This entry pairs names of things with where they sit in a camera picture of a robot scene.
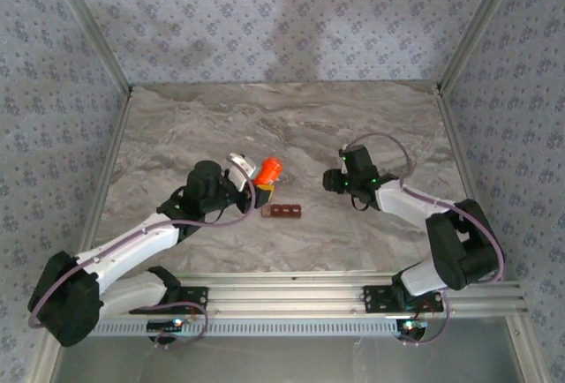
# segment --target wall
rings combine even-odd
[[[130,82],[437,80],[478,0],[87,0]]]
[[[565,381],[564,1],[502,0],[448,97],[555,381]]]
[[[0,16],[0,381],[22,381],[27,301],[79,242],[124,97],[65,0],[3,0]]]

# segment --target gray marble table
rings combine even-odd
[[[275,155],[284,172],[275,203],[298,203],[299,220],[255,214],[233,228],[202,229],[136,271],[394,272],[429,252],[426,234],[374,210],[355,211],[347,196],[324,191],[322,173],[338,166],[337,149],[357,135],[386,131],[416,162],[409,184],[448,199],[463,198],[454,155],[428,82],[347,82],[135,87],[95,243],[150,215],[197,161],[228,166],[230,152],[257,163]],[[405,171],[387,139],[365,143],[380,170]],[[232,207],[222,218],[239,215]]]

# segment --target cable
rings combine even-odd
[[[435,310],[432,307],[432,304],[430,304],[429,302],[427,302],[425,299],[422,299],[422,302],[420,303],[420,307],[418,308],[418,312],[416,313],[416,315],[414,316],[413,319],[418,319],[418,317],[420,316],[420,314],[423,312],[423,308],[422,305],[427,305],[427,307],[430,309],[430,311],[432,312],[432,319],[435,316]]]
[[[220,213],[218,214],[218,216],[215,217],[215,220],[212,221],[212,222],[210,222],[210,224],[216,224],[217,222],[219,222],[220,219],[222,218],[223,212],[224,212],[225,210],[226,210],[226,208],[222,208],[222,209],[220,210]]]
[[[496,240],[496,238],[493,236],[493,234],[481,222],[479,222],[471,214],[465,212],[461,208],[456,207],[455,205],[449,204],[448,202],[445,202],[441,199],[432,198],[432,197],[428,197],[428,196],[425,196],[425,195],[422,195],[422,194],[419,194],[419,193],[415,193],[414,191],[411,191],[409,188],[404,186],[404,179],[411,176],[412,172],[414,171],[414,168],[413,168],[412,159],[410,158],[408,151],[406,150],[404,145],[397,138],[395,138],[395,137],[393,137],[393,136],[391,136],[391,135],[389,135],[385,132],[382,132],[382,131],[371,131],[369,133],[363,134],[363,135],[359,136],[358,138],[352,140],[350,143],[348,143],[346,145],[346,147],[355,145],[360,140],[366,139],[366,138],[371,137],[371,136],[382,136],[384,138],[392,140],[393,142],[395,142],[395,144],[403,152],[404,158],[406,159],[406,165],[408,166],[408,171],[406,172],[406,174],[404,176],[399,177],[398,183],[400,184],[401,191],[404,191],[405,193],[407,193],[408,195],[412,196],[415,199],[422,200],[422,201],[424,201],[428,204],[437,205],[439,207],[447,208],[448,210],[453,211],[454,213],[461,215],[464,219],[471,222],[483,235],[485,235],[485,237],[488,239],[489,243],[493,247],[494,252],[496,253],[496,259],[497,259],[497,262],[498,262],[498,269],[497,269],[497,271],[496,271],[496,273],[494,274],[493,277],[491,277],[488,280],[481,281],[479,283],[489,284],[489,283],[494,283],[494,282],[497,282],[498,280],[500,280],[501,277],[502,277],[502,274],[504,273],[504,256],[502,255],[502,249],[501,249],[501,246],[499,245],[498,241]],[[444,300],[444,303],[445,303],[445,313],[446,313],[446,315],[445,315],[445,320],[441,324],[441,327],[440,327],[440,330],[438,331],[438,333],[436,333],[431,339],[429,339],[425,342],[418,342],[418,341],[410,338],[409,336],[400,336],[401,339],[404,339],[404,342],[409,342],[410,344],[414,344],[415,346],[425,345],[425,344],[437,341],[440,338],[440,336],[445,332],[445,329],[447,328],[448,321],[449,321],[449,301],[448,301],[448,297],[447,297],[447,295],[444,291],[442,291],[441,294],[442,294],[442,297],[443,297],[443,300]]]
[[[496,273],[494,274],[493,277],[491,277],[488,280],[479,282],[479,283],[494,283],[494,282],[497,282],[498,280],[500,280],[502,278],[502,274],[504,273],[504,256],[502,254],[501,246],[499,245],[498,241],[493,236],[493,234],[479,220],[477,220],[475,217],[473,217],[471,214],[465,212],[464,210],[456,207],[455,205],[449,204],[448,202],[444,202],[441,199],[428,197],[428,196],[422,195],[420,193],[415,193],[414,191],[411,191],[409,188],[405,187],[404,186],[404,179],[411,176],[412,172],[414,171],[414,168],[413,168],[412,159],[408,155],[408,151],[406,150],[404,145],[398,139],[396,139],[395,137],[393,137],[393,136],[391,136],[387,133],[384,133],[382,131],[372,131],[372,132],[363,134],[363,135],[359,136],[358,138],[354,139],[353,141],[351,141],[350,143],[347,144],[347,147],[352,146],[352,145],[358,143],[360,140],[366,139],[370,136],[382,136],[384,138],[390,139],[393,142],[395,142],[398,145],[398,147],[400,147],[401,151],[403,151],[404,158],[406,158],[406,165],[408,166],[408,171],[404,176],[400,176],[400,178],[399,178],[400,189],[402,191],[409,194],[410,196],[412,196],[415,199],[422,200],[422,201],[424,201],[428,204],[437,205],[439,207],[447,208],[447,209],[453,211],[454,213],[461,215],[464,219],[471,222],[483,235],[485,235],[485,237],[488,239],[488,242],[493,247],[494,252],[496,253],[496,260],[498,262],[498,270],[496,271]]]
[[[209,322],[208,312],[201,305],[195,304],[194,302],[185,302],[185,301],[183,301],[183,302],[171,302],[170,304],[144,306],[140,309],[145,310],[145,311],[159,311],[159,310],[172,308],[172,307],[175,307],[175,306],[184,306],[184,307],[187,307],[187,308],[196,308],[197,310],[202,312],[202,314],[204,315],[204,326],[202,327],[202,330],[200,330],[200,333],[198,333],[196,336],[194,336],[193,338],[190,338],[186,341],[178,341],[178,339],[180,339],[180,338],[174,333],[167,333],[167,332],[159,333],[157,335],[157,337],[155,337],[155,341],[154,341],[155,346],[160,347],[160,348],[165,349],[165,350],[178,349],[182,346],[187,346],[187,345],[190,345],[192,343],[195,343],[197,340],[202,338],[202,336],[204,335],[204,333],[208,329],[208,322]],[[162,337],[172,337],[178,342],[175,342],[172,345],[171,344],[161,345],[159,343],[159,339],[161,339]]]
[[[351,196],[351,204],[353,205],[353,207],[355,209],[357,209],[358,211],[366,211],[367,209],[369,209],[369,204],[365,204],[364,207],[362,208],[358,208],[357,204],[355,203],[355,197]]]
[[[207,227],[207,228],[210,228],[210,227],[229,227],[229,226],[233,226],[235,224],[238,224],[238,223],[242,222],[243,220],[245,220],[246,218],[248,218],[249,215],[251,214],[252,210],[254,209],[255,200],[256,200],[256,194],[255,194],[255,188],[253,187],[253,181],[245,173],[245,171],[239,166],[239,164],[235,163],[234,161],[232,161],[229,158],[228,158],[228,161],[234,167],[236,167],[236,169],[240,173],[242,173],[243,176],[245,176],[245,180],[247,180],[247,184],[249,185],[249,191],[251,193],[251,205],[250,205],[249,209],[245,212],[245,214],[243,214],[241,217],[237,218],[236,220],[232,220],[231,222],[207,223],[207,222],[193,222],[191,220],[167,220],[167,221],[164,221],[164,222],[156,222],[155,224],[151,224],[150,226],[147,226],[144,229],[141,229],[141,230],[138,230],[134,233],[131,233],[129,236],[124,237],[122,240],[116,242],[115,244],[110,246],[105,251],[102,251],[98,255],[95,255],[92,258],[87,259],[86,261],[78,264],[77,266],[71,268],[69,271],[67,271],[65,274],[63,274],[61,277],[59,277],[55,281],[55,283],[53,283],[53,285],[45,291],[43,296],[37,302],[37,304],[35,305],[34,309],[32,310],[32,312],[29,316],[27,324],[31,328],[42,328],[43,324],[41,324],[39,322],[39,320],[37,319],[37,314],[39,313],[41,308],[43,308],[43,306],[48,301],[48,299],[55,293],[55,291],[57,289],[59,289],[59,287],[61,287],[61,285],[63,283],[65,283],[67,280],[69,280],[69,278],[71,278],[71,276],[76,274],[78,271],[80,271],[83,268],[86,268],[86,267],[90,266],[91,264],[93,264],[96,260],[102,259],[102,258],[110,255],[116,249],[123,247],[124,245],[130,243],[132,240],[135,240],[138,237],[146,235],[150,231],[153,231],[155,229],[159,229],[159,228],[162,228],[162,227],[165,227],[165,226],[175,225],[175,224],[198,226],[198,227]]]

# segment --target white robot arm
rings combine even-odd
[[[100,318],[156,305],[165,298],[174,302],[177,280],[161,267],[132,279],[117,279],[200,227],[213,226],[204,222],[207,214],[234,204],[247,214],[268,202],[269,190],[249,187],[257,172],[255,163],[238,154],[228,160],[234,165],[225,172],[213,161],[198,162],[185,186],[120,237],[75,256],[59,252],[51,257],[27,307],[32,319],[63,346],[71,346],[84,339]]]
[[[436,199],[402,185],[396,176],[380,175],[363,145],[348,146],[340,150],[340,156],[343,168],[324,173],[327,191],[348,193],[356,209],[358,200],[365,204],[361,211],[372,207],[396,215],[428,234],[430,255],[393,278],[392,290],[401,308],[432,290],[462,289],[497,269],[497,253],[484,232],[467,219],[462,220],[452,211],[454,208],[446,207],[455,206],[492,235],[477,202]]]

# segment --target orange object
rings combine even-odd
[[[253,179],[253,184],[272,185],[283,171],[283,163],[278,158],[271,156],[267,158],[261,167],[259,174]]]

